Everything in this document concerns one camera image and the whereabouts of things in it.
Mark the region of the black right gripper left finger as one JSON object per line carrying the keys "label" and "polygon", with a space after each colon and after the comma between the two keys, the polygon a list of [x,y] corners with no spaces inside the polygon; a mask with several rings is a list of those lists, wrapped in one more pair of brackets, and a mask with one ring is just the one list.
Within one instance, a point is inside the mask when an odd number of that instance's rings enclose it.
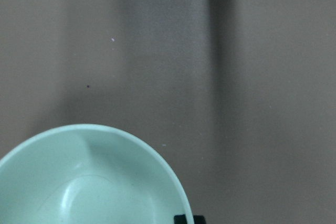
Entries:
{"label": "black right gripper left finger", "polygon": [[185,224],[185,215],[175,215],[174,224]]}

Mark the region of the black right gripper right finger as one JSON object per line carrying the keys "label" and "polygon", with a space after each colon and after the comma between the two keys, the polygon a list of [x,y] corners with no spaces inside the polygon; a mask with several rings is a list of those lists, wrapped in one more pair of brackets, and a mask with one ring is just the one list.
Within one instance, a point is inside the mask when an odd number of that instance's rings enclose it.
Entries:
{"label": "black right gripper right finger", "polygon": [[205,217],[202,215],[194,215],[194,224],[205,224]]}

